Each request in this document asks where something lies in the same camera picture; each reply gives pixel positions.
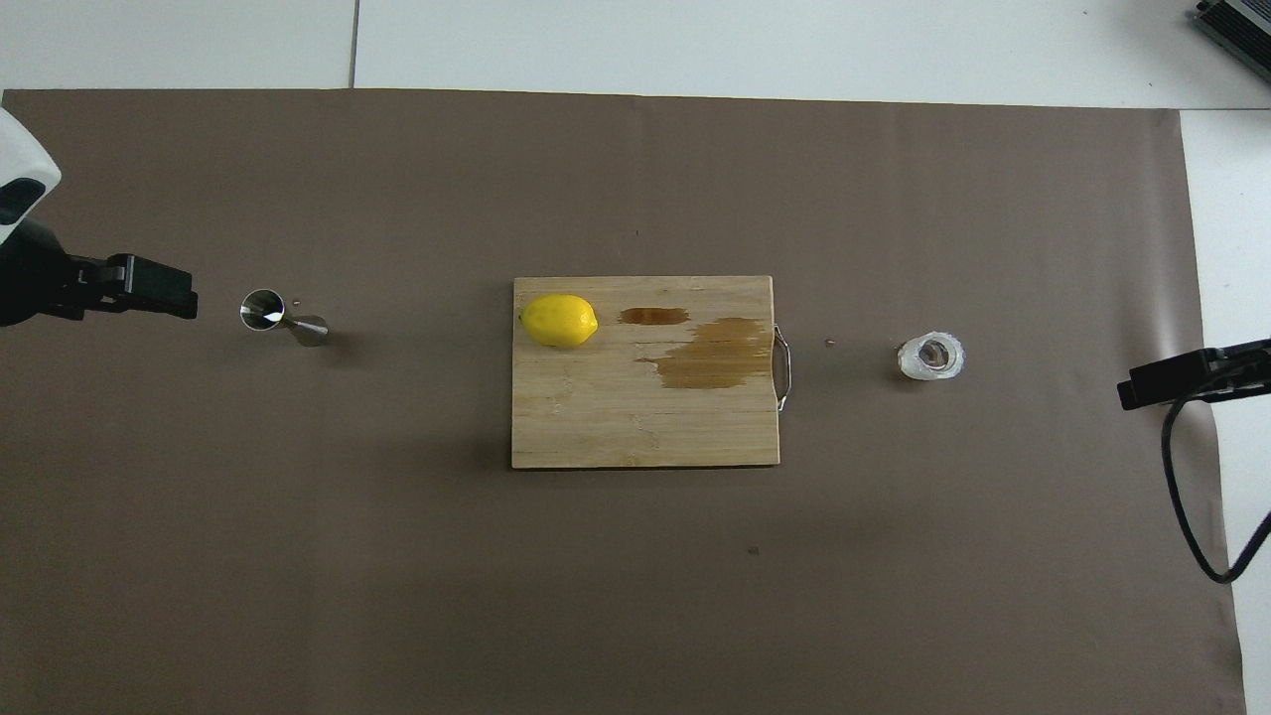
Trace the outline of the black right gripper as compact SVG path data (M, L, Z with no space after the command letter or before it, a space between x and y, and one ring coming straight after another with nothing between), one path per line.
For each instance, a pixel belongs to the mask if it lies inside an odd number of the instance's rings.
M1129 370L1117 384L1122 410L1173 403L1202 386L1213 375L1207 401L1235 401L1270 392L1270 340L1202 348L1152 361Z

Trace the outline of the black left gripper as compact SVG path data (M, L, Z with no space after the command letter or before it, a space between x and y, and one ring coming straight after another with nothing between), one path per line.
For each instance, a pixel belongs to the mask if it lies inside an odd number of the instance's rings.
M85 277L100 265L100 259L72 257L36 220L20 221L1 246L1 326L17 326L37 314L81 321L86 311L109 309L197 317L200 293L191 273L136 254L114 254L104 267L103 293L94 277Z

